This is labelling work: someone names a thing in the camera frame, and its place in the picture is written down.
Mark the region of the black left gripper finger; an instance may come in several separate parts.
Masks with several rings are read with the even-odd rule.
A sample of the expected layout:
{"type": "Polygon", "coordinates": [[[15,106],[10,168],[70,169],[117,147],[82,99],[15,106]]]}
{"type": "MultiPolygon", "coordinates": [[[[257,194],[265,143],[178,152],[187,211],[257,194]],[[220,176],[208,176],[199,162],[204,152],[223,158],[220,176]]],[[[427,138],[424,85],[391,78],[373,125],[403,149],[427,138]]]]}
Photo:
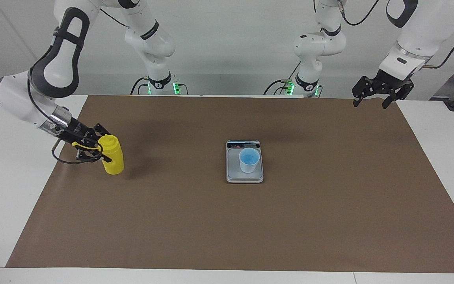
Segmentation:
{"type": "Polygon", "coordinates": [[[362,100],[370,95],[370,89],[371,80],[367,76],[362,76],[352,88],[354,107],[358,107],[362,100]]]}
{"type": "Polygon", "coordinates": [[[403,97],[403,91],[402,90],[391,90],[389,92],[389,95],[383,100],[381,106],[383,109],[386,109],[390,106],[391,103],[399,100],[401,98],[401,96],[403,97]]]}

